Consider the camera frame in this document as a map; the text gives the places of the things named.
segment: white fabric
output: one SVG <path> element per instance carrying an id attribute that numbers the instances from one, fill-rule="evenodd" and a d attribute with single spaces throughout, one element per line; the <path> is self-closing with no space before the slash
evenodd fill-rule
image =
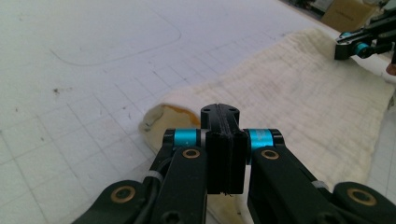
<path id="1" fill-rule="evenodd" d="M 164 129 L 155 123 L 176 128 L 162 116 L 164 105 L 195 114 L 205 105 L 232 105 L 241 111 L 241 128 L 279 129 L 288 149 L 330 189 L 347 180 L 364 183 L 394 87 L 352 60 L 335 61 L 334 45 L 320 30 L 288 35 L 217 79 L 165 95 L 140 130 L 158 146 L 151 136 Z M 245 214 L 245 199 L 237 203 Z"/>

